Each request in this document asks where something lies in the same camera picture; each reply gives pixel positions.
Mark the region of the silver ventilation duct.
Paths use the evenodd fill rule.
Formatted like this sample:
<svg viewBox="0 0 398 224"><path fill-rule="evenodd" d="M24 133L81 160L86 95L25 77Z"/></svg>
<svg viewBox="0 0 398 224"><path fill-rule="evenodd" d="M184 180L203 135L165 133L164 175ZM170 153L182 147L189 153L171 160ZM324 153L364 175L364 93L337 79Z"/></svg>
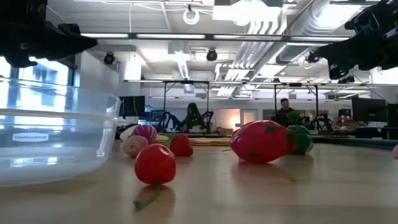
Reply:
<svg viewBox="0 0 398 224"><path fill-rule="evenodd" d="M309 6L287 26L287 35L331 35L345 22L349 21L364 5L360 4L332 4L332 1L350 0L313 0ZM312 48L309 45L281 46L275 58L277 64L289 64Z"/></svg>

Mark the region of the black metal station frame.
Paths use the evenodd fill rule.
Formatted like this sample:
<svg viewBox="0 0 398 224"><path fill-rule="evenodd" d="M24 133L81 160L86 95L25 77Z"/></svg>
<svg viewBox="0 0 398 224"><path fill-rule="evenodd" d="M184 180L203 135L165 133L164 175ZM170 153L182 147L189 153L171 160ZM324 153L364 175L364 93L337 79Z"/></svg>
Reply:
<svg viewBox="0 0 398 224"><path fill-rule="evenodd" d="M206 96L205 97L197 97L197 96L173 96L173 99L183 99L183 100L206 100L206 111L209 110L209 102L210 102L210 82L209 81L201 81L201 80L164 80L162 81L164 84L164 95L163 95L163 111L165 111L166 108L166 99L167 99L167 92L175 86L175 84L181 84L181 85L194 85L194 84L200 84L200 85L206 85L207 89L205 89Z"/></svg>
<svg viewBox="0 0 398 224"><path fill-rule="evenodd" d="M304 85L302 83L288 83L288 84L282 83L282 86L286 86L286 85L288 85L289 87L303 87L303 86L307 87L310 90L310 92L315 96L315 116L318 117L320 115L320 112L319 112L319 96L318 96L319 88L318 88L318 85L310 85L310 84ZM281 108L281 104L280 104L280 108L277 107L277 94L278 94L277 87L278 87L278 85L274 85L273 99L274 99L275 120L276 120L276 114Z"/></svg>

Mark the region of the clear plastic tupperware container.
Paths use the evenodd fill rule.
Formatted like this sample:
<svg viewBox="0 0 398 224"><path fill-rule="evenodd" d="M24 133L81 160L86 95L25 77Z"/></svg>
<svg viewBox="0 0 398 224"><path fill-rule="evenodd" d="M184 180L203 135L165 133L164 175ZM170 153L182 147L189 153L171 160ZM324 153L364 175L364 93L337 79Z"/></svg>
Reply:
<svg viewBox="0 0 398 224"><path fill-rule="evenodd" d="M0 187L101 167L121 122L120 105L110 93L0 78Z"/></svg>

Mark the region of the red toy dragon fruit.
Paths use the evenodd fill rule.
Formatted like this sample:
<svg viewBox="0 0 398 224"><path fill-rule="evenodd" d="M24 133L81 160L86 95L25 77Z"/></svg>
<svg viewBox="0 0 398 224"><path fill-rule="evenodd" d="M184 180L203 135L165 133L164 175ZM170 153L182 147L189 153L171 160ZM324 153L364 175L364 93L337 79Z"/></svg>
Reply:
<svg viewBox="0 0 398 224"><path fill-rule="evenodd" d="M273 121L254 121L233 133L230 147L243 161L265 164L296 150L296 132Z"/></svg>

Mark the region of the red toy strawberry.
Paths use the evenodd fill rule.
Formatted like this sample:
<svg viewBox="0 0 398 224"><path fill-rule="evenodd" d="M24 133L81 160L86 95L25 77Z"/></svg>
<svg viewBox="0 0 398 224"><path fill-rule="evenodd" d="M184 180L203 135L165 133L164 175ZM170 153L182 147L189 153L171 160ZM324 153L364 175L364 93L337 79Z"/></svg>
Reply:
<svg viewBox="0 0 398 224"><path fill-rule="evenodd" d="M190 144L189 137L185 134L172 134L164 144L170 149L174 156L190 157L193 155L193 148Z"/></svg>

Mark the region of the person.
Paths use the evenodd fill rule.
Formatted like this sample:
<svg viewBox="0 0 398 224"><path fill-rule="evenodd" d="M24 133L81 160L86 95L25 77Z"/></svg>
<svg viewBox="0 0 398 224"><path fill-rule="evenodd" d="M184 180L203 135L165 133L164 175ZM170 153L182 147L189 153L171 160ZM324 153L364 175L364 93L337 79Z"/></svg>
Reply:
<svg viewBox="0 0 398 224"><path fill-rule="evenodd" d="M192 129L193 127L198 126L199 128L204 127L203 118L198 110L198 107L195 103L190 103L187 107L187 117L185 118L187 129Z"/></svg>
<svg viewBox="0 0 398 224"><path fill-rule="evenodd" d="M284 127L290 126L290 121L287 117L289 112L295 111L293 108L290 107L289 100L287 98L283 98L280 100L281 108L276 114L276 122Z"/></svg>

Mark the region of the pink toy peach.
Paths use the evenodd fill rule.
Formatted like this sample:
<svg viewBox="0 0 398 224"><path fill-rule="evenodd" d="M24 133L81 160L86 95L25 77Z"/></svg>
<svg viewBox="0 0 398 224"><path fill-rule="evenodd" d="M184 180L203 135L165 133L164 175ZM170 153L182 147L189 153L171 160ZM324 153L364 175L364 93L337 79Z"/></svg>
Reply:
<svg viewBox="0 0 398 224"><path fill-rule="evenodd" d="M149 145L146 138L142 136L129 136L122 144L123 152L130 156L136 157L141 150Z"/></svg>

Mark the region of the green leafy plant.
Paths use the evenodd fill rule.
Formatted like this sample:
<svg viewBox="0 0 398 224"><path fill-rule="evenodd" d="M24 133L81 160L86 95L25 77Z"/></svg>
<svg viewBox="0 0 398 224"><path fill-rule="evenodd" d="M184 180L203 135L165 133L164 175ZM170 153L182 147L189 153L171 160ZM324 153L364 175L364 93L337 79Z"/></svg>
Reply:
<svg viewBox="0 0 398 224"><path fill-rule="evenodd" d="M302 117L298 111L290 111L286 114L289 122L289 126L300 126L302 125Z"/></svg>

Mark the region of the red toy cherry green stem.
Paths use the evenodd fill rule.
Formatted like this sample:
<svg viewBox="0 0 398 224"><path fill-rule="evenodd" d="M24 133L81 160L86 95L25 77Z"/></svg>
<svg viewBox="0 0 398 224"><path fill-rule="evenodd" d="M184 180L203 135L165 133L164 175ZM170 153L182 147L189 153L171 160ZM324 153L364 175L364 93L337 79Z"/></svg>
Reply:
<svg viewBox="0 0 398 224"><path fill-rule="evenodd" d="M163 184L174 180L176 175L174 154L166 146L151 144L137 155L134 172L142 183L155 188L149 200L133 202L137 209L143 209L158 198Z"/></svg>

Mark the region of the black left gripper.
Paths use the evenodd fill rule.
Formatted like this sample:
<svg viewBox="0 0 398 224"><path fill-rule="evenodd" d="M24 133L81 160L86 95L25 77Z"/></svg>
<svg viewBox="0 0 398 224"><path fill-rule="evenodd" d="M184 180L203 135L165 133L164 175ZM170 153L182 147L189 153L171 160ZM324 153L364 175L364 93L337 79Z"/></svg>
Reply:
<svg viewBox="0 0 398 224"><path fill-rule="evenodd" d="M47 0L0 0L0 56L11 66L31 67L37 65L31 57L59 60L98 45L96 38L81 34L78 24L63 23L49 51L46 9Z"/></svg>

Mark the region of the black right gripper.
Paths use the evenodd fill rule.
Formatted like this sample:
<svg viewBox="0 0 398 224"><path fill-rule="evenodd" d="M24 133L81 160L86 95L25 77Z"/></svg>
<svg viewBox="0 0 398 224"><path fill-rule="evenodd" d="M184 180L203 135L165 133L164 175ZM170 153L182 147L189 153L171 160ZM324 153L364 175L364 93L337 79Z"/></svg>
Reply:
<svg viewBox="0 0 398 224"><path fill-rule="evenodd" d="M345 24L355 35L320 47L328 60L329 77L337 80L357 67L371 70L398 66L398 0L380 0Z"/></svg>

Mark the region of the green toy bell pepper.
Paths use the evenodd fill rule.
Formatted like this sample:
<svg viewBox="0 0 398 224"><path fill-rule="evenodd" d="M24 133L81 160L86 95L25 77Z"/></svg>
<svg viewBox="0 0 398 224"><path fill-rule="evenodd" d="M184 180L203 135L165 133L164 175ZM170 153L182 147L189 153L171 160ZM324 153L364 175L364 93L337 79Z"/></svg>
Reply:
<svg viewBox="0 0 398 224"><path fill-rule="evenodd" d="M305 155L313 148L313 139L310 132L304 126L288 126L290 133L289 153L296 155Z"/></svg>

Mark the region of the black beam with strip lights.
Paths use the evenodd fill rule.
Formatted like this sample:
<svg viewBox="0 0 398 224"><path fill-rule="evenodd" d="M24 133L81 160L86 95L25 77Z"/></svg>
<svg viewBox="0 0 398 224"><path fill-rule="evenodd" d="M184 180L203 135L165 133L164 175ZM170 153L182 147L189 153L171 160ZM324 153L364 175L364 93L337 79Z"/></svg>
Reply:
<svg viewBox="0 0 398 224"><path fill-rule="evenodd" d="M82 33L96 39L123 40L205 40L205 41L246 41L246 42L298 42L333 43L349 39L345 36L330 35L255 35L255 34L169 34L169 33Z"/></svg>

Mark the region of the pink spiky ball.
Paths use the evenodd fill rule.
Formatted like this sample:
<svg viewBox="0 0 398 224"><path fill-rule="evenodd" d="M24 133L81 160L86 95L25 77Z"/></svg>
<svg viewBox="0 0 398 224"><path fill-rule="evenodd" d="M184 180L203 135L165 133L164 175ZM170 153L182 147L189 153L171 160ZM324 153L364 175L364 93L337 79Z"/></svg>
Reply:
<svg viewBox="0 0 398 224"><path fill-rule="evenodd" d="M157 130L155 127L147 124L138 124L132 131L132 136L141 136L147 139L149 144L153 144L157 139Z"/></svg>

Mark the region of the yellow folded cloth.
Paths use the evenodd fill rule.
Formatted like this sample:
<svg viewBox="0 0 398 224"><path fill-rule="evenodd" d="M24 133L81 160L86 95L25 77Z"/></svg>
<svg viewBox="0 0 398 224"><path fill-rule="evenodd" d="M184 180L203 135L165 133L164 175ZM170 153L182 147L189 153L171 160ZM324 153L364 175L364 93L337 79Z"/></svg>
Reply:
<svg viewBox="0 0 398 224"><path fill-rule="evenodd" d="M213 138L190 138L190 144L192 146L229 146L230 138L222 137L217 138L214 136Z"/></svg>

